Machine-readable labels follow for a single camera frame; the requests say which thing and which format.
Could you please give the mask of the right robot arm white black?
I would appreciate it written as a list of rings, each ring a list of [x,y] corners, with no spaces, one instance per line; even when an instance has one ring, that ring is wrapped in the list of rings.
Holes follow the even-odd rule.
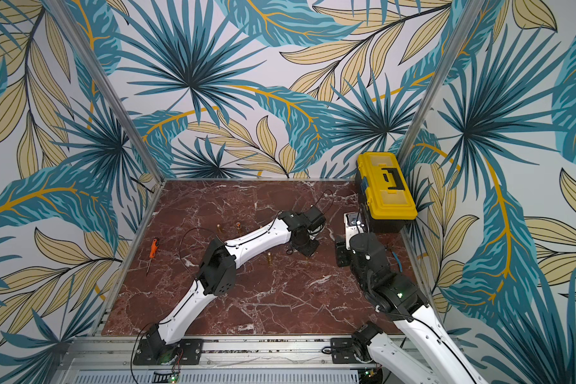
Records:
[[[392,270],[385,247],[372,233],[335,243],[337,263],[348,267],[365,299],[387,316],[425,362],[405,352],[372,322],[352,334],[352,355],[377,363],[404,383],[485,383],[447,333],[427,297],[406,275]]]

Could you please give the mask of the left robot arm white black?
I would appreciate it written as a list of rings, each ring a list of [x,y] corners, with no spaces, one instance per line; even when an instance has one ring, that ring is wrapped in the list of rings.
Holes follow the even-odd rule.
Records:
[[[323,212],[312,206],[302,213],[280,212],[267,225],[239,238],[227,241],[213,238],[190,289],[165,318],[149,328],[141,352],[158,360],[175,350],[193,321],[207,305],[235,285],[237,270],[253,257],[284,244],[311,257],[318,248],[316,237],[325,223]]]

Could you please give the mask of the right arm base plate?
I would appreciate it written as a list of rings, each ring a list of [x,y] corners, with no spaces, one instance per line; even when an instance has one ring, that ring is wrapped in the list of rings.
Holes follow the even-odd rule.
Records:
[[[352,337],[331,338],[330,345],[321,352],[331,356],[334,364],[382,363],[399,357],[397,345],[386,334],[379,334],[369,342]]]

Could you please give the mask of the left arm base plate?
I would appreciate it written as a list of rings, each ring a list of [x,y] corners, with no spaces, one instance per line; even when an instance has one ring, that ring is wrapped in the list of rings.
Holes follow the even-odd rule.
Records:
[[[147,339],[134,352],[135,366],[197,366],[203,350],[202,339],[182,339],[170,346],[156,346]]]

